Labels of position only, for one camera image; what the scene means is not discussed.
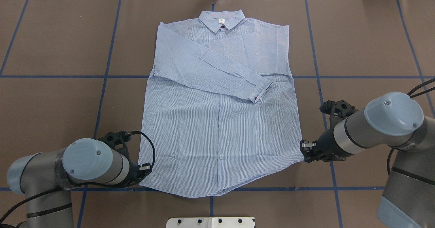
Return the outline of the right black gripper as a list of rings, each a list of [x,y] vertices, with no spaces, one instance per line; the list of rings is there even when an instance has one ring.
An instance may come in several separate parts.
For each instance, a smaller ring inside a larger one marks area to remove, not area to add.
[[[324,162],[346,160],[347,154],[336,143],[333,131],[327,130],[314,142],[300,141],[300,151],[303,152],[304,162],[322,160]]]

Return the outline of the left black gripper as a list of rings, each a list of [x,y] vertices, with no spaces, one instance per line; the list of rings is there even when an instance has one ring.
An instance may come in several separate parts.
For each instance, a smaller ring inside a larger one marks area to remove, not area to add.
[[[152,166],[150,163],[144,163],[142,165],[132,164],[129,165],[129,172],[126,177],[126,186],[133,186],[140,183],[145,177],[152,172]]]

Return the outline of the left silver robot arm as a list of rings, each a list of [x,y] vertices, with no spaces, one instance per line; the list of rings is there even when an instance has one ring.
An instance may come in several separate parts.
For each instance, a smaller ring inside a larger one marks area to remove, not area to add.
[[[91,138],[76,140],[56,152],[19,158],[8,169],[7,183],[12,192],[26,198],[3,215],[1,227],[11,228],[6,218],[26,205],[26,220],[16,228],[73,228],[73,189],[83,185],[127,188],[150,174],[153,164],[130,160],[124,142],[116,149]]]

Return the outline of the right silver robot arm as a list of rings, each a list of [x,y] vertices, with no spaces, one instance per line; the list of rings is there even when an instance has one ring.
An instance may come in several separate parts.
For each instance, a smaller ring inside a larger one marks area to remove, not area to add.
[[[362,110],[346,101],[326,101],[320,111],[330,116],[330,128],[313,142],[300,142],[305,162],[346,160],[381,144],[397,150],[377,218],[389,228],[433,228],[434,119],[400,92],[376,98]]]

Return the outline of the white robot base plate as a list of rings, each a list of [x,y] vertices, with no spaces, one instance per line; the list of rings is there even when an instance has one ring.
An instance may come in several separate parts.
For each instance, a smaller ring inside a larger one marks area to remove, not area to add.
[[[166,228],[256,228],[254,217],[174,217]]]

